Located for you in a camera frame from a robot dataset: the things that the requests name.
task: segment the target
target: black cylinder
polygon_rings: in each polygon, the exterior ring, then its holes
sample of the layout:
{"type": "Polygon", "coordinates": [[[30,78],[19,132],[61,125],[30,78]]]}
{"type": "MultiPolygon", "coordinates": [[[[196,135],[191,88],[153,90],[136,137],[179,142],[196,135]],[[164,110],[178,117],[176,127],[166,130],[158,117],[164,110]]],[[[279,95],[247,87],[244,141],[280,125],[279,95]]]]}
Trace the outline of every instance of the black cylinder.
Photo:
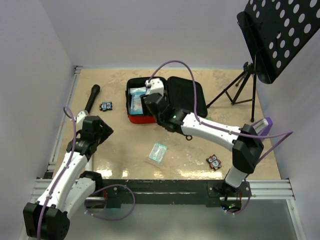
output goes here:
{"type": "Polygon", "coordinates": [[[95,84],[91,88],[91,94],[89,96],[88,102],[86,103],[85,109],[88,113],[90,113],[91,108],[96,100],[96,97],[98,96],[98,93],[100,92],[100,86],[95,84]]]}

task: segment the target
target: robotic arm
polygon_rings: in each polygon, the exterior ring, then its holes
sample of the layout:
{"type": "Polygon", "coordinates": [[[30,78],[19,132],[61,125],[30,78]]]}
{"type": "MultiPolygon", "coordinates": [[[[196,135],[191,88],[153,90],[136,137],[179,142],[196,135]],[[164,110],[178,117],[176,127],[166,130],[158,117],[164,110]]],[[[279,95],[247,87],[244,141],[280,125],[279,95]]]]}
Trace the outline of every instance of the robotic arm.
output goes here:
{"type": "Polygon", "coordinates": [[[70,226],[70,219],[85,199],[94,191],[103,187],[101,174],[93,171],[82,172],[98,145],[102,144],[114,131],[99,116],[86,116],[82,120],[82,129],[78,131],[76,146],[68,166],[73,141],[67,146],[61,167],[51,181],[49,187],[38,198],[36,203],[28,202],[23,209],[23,218],[27,235],[37,237],[38,221],[41,209],[46,201],[48,192],[55,184],[59,173],[66,168],[50,195],[42,218],[41,239],[63,240],[70,226]]]}
{"type": "MultiPolygon", "coordinates": [[[[179,133],[191,140],[192,136],[207,139],[232,152],[232,167],[224,179],[220,191],[236,191],[242,181],[255,170],[264,145],[260,139],[237,136],[205,126],[196,120],[195,114],[181,108],[172,108],[159,93],[152,93],[144,99],[145,105],[156,118],[157,124],[172,133],[179,133]]],[[[257,135],[254,128],[245,124],[242,128],[227,126],[200,118],[204,123],[236,133],[257,135]]]]}

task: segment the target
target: plastic bag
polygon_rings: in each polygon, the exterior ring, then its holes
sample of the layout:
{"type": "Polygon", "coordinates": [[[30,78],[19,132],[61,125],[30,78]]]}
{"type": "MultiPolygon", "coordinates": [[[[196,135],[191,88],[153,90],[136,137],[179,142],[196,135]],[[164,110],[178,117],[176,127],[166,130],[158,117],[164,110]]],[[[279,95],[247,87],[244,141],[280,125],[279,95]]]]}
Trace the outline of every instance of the plastic bag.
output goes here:
{"type": "Polygon", "coordinates": [[[131,105],[130,105],[130,115],[142,115],[144,114],[141,102],[141,96],[146,94],[146,87],[136,87],[130,88],[131,105]]]}
{"type": "Polygon", "coordinates": [[[166,146],[156,142],[149,154],[149,158],[158,163],[161,163],[162,158],[164,157],[167,150],[168,148],[166,146]]]}

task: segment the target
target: white panel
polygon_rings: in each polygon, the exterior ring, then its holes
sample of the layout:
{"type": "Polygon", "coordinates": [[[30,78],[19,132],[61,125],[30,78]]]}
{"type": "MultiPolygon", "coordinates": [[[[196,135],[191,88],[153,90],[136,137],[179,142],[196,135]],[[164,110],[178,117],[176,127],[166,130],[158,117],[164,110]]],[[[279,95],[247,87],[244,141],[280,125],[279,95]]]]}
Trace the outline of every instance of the white panel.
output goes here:
{"type": "Polygon", "coordinates": [[[271,134],[294,130],[274,153],[283,179],[290,178],[307,239],[319,239],[320,31],[271,85],[257,84],[271,134]]]}
{"type": "Polygon", "coordinates": [[[179,59],[241,68],[250,61],[237,24],[248,0],[41,1],[77,65],[155,67],[179,59]]]}
{"type": "Polygon", "coordinates": [[[0,239],[18,239],[22,210],[48,165],[72,65],[38,0],[0,1],[0,239]]]}

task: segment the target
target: tan floor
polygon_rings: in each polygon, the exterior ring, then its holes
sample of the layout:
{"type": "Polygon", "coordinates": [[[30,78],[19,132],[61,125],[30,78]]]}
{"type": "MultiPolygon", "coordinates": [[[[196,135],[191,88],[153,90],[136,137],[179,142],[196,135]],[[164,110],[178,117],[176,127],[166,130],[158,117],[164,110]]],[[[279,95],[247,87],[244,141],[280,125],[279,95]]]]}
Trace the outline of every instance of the tan floor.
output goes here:
{"type": "MultiPolygon", "coordinates": [[[[137,125],[129,121],[126,112],[126,83],[131,78],[150,76],[153,69],[83,69],[76,86],[71,110],[74,114],[83,110],[94,84],[101,86],[100,93],[93,105],[91,115],[99,115],[114,133],[98,147],[93,158],[93,170],[104,178],[112,179],[223,179],[232,165],[232,154],[223,147],[204,139],[194,137],[192,141],[177,133],[167,132],[157,124],[137,125]],[[113,110],[99,111],[99,103],[112,102],[113,110]],[[167,146],[168,150],[162,162],[155,163],[148,155],[155,143],[167,146]],[[213,171],[206,158],[216,154],[222,162],[222,168],[213,171]]],[[[241,70],[196,69],[195,80],[201,83],[204,96],[211,101],[218,95],[241,70]]],[[[184,69],[164,69],[158,76],[168,78],[177,76],[190,79],[184,69]]],[[[231,96],[237,87],[230,89],[231,96]]],[[[252,79],[243,89],[239,101],[252,96],[252,79]]],[[[255,119],[263,118],[260,103],[256,101],[255,119]]],[[[242,127],[250,124],[251,102],[231,106],[223,95],[208,110],[213,121],[242,127]]],[[[67,121],[58,164],[60,166],[67,143],[72,139],[72,123],[67,121]]],[[[271,147],[269,140],[264,141],[264,151],[271,147]]],[[[270,153],[249,176],[254,180],[280,179],[275,156],[270,153]]]]}

